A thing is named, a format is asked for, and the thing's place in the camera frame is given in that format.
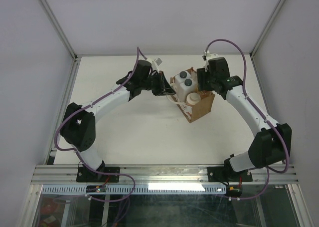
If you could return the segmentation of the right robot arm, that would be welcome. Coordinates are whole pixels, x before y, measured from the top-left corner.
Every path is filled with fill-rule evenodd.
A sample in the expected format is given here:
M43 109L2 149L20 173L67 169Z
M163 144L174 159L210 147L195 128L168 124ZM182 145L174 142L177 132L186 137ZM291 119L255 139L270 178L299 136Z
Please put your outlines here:
M260 169L273 163L289 161L292 130L280 124L262 110L244 89L239 76L231 76L224 57L212 55L197 69L199 91L214 91L231 104L250 128L254 140L247 152L231 156L224 161L223 176L235 180L241 172Z

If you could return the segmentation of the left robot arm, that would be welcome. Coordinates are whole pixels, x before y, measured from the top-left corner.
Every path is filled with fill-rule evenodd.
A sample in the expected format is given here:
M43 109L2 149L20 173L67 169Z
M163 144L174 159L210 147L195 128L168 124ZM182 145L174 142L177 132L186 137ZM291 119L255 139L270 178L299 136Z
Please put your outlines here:
M104 177L104 162L93 148L96 139L96 123L116 107L141 94L151 91L154 96L175 95L163 71L159 70L161 59L138 60L132 71L119 79L104 96L87 104L71 103L67 106L63 122L56 135L71 145L80 161L87 168L87 176L93 181Z

